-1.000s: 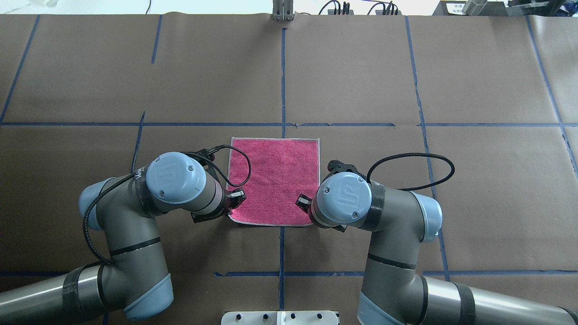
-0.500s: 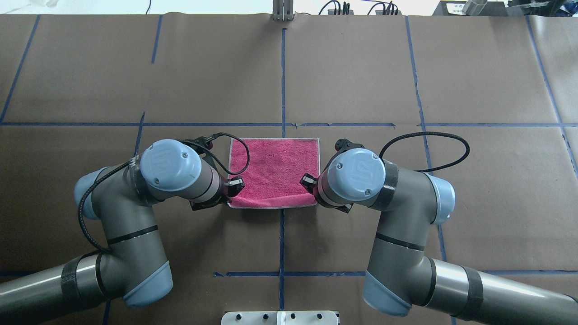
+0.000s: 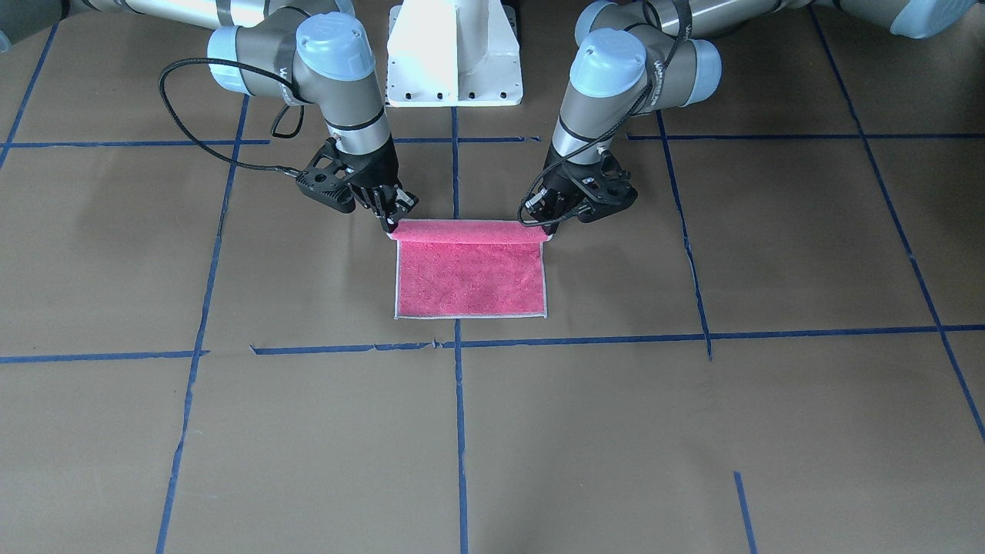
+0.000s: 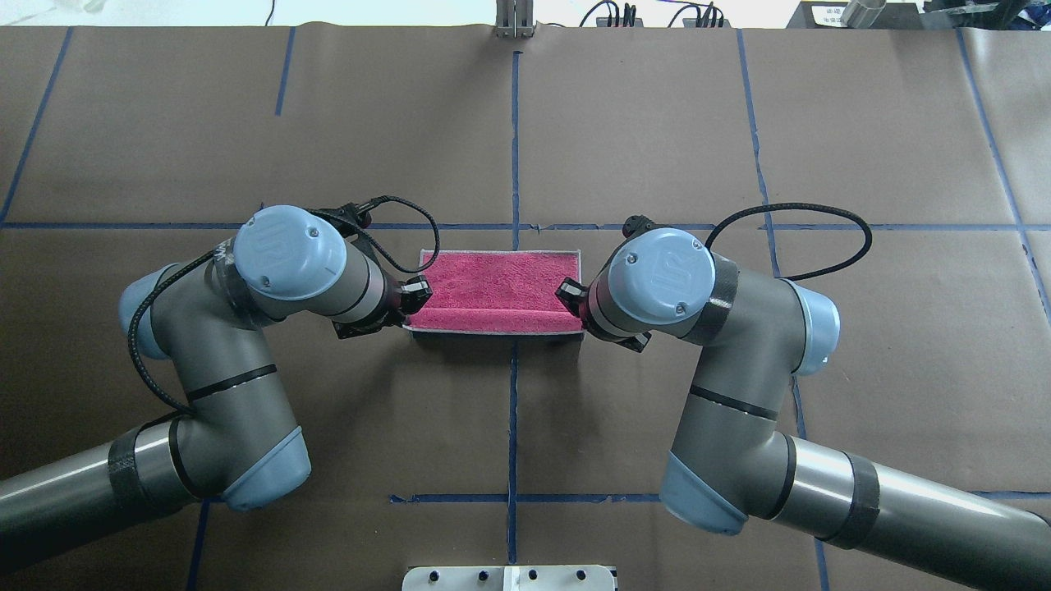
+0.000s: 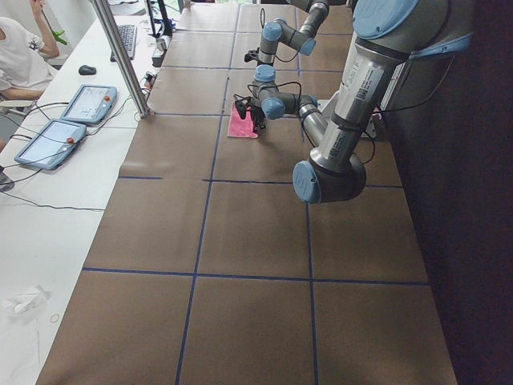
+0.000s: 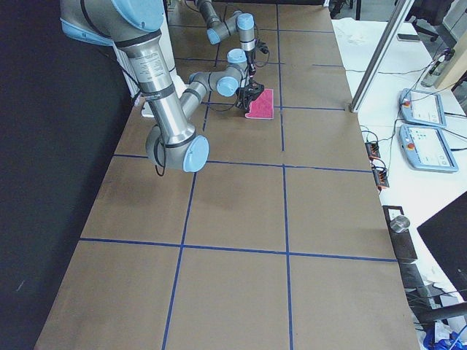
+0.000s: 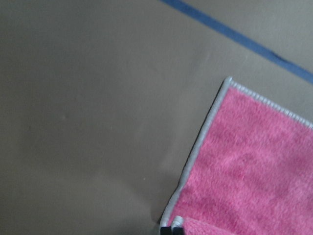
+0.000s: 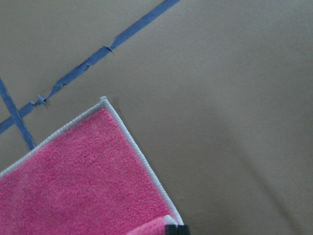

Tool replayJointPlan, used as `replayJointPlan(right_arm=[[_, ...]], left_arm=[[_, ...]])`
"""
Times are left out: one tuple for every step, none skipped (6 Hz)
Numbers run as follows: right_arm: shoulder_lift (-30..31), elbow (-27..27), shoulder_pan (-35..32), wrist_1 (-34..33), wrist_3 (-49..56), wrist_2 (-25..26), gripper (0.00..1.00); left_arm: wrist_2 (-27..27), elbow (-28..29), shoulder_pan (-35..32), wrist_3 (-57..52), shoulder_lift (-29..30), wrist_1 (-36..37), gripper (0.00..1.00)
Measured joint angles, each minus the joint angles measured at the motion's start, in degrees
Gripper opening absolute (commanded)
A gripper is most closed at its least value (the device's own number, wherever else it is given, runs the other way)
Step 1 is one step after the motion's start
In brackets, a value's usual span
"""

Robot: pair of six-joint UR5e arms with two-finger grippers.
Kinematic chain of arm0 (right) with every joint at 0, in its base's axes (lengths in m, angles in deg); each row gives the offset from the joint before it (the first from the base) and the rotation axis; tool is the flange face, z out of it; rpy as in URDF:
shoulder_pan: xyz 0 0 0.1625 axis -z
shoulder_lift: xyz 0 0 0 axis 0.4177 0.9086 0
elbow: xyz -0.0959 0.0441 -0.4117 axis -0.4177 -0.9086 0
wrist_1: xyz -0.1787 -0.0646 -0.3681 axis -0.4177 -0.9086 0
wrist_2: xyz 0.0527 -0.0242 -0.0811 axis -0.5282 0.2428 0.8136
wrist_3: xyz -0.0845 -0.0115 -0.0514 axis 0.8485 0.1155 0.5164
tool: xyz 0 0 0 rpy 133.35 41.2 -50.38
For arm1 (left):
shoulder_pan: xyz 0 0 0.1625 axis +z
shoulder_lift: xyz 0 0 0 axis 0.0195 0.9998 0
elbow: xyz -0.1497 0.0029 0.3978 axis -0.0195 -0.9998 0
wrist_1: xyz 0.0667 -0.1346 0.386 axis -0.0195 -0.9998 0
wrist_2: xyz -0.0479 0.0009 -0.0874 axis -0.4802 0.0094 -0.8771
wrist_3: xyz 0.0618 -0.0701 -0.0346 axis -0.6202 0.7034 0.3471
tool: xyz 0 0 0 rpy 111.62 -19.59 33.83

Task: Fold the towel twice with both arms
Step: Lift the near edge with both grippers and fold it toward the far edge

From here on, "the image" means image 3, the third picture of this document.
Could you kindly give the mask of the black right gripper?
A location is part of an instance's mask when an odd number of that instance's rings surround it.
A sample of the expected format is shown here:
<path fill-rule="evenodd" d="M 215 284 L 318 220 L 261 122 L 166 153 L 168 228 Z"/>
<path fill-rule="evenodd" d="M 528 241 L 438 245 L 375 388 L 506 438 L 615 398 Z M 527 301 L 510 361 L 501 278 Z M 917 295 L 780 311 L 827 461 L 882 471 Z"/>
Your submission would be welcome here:
<path fill-rule="evenodd" d="M 369 154 L 342 154 L 342 161 L 354 172 L 348 183 L 356 197 L 356 202 L 366 209 L 374 210 L 385 234 L 391 234 L 404 218 L 418 204 L 415 194 L 399 189 L 399 162 L 393 140 L 388 138 L 384 144 Z"/>

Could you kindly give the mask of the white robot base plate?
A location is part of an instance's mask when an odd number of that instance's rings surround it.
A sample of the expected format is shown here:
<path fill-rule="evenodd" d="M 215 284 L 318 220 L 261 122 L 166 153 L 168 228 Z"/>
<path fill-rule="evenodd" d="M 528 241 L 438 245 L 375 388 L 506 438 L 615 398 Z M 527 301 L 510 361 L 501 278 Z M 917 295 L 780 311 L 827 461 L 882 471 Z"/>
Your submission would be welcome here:
<path fill-rule="evenodd" d="M 394 108 L 514 106 L 524 95 L 517 14 L 503 1 L 391 7 L 386 99 Z"/>

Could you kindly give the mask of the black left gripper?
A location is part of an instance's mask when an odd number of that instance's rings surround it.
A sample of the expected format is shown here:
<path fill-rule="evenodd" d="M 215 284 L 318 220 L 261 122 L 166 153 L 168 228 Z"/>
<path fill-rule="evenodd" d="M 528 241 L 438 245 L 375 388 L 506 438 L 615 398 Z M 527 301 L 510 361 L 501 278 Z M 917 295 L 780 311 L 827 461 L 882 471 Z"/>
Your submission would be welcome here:
<path fill-rule="evenodd" d="M 598 203 L 593 196 L 586 197 L 578 183 L 585 187 L 583 180 L 588 178 L 601 179 L 604 162 L 608 162 L 608 150 L 590 150 L 588 154 L 595 155 L 594 164 L 580 165 L 576 162 L 560 162 L 548 171 L 539 183 L 538 192 L 526 200 L 526 210 L 533 220 L 545 220 L 541 229 L 546 235 L 555 234 L 559 225 L 574 218 L 604 218 L 609 216 L 609 207 Z M 585 200 L 586 210 L 578 214 L 578 208 Z"/>

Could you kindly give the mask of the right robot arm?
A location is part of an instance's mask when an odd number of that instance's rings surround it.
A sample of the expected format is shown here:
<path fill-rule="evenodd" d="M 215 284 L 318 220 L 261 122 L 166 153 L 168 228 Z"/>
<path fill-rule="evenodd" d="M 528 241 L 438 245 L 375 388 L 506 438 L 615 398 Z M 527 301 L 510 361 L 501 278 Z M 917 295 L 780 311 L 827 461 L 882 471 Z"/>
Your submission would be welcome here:
<path fill-rule="evenodd" d="M 207 65 L 231 92 L 315 105 L 328 138 L 303 169 L 262 165 L 295 179 L 309 199 L 349 213 L 358 206 L 387 234 L 418 200 L 398 177 L 399 162 L 366 29 L 349 1 L 4 1 L 2 49 L 85 12 L 154 15 L 211 29 L 206 56 L 169 64 L 159 76 Z"/>

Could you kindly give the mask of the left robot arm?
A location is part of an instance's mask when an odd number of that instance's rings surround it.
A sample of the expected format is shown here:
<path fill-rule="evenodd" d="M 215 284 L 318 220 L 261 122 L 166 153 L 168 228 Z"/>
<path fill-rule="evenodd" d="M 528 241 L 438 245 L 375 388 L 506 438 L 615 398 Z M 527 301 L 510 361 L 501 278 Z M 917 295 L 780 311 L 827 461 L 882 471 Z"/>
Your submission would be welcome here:
<path fill-rule="evenodd" d="M 611 144 L 627 120 L 702 102 L 723 62 L 712 38 L 803 1 L 595 1 L 576 22 L 569 70 L 544 169 L 521 200 L 521 225 L 555 234 L 629 208 L 638 193 Z"/>

